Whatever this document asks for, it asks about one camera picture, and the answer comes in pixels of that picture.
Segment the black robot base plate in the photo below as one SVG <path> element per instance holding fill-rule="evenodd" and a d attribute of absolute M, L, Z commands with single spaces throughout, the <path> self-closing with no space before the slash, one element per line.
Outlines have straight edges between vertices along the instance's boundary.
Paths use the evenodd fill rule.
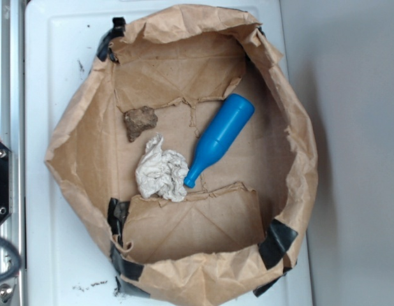
<path fill-rule="evenodd" d="M 0 227 L 11 216 L 11 150 L 0 139 Z"/>

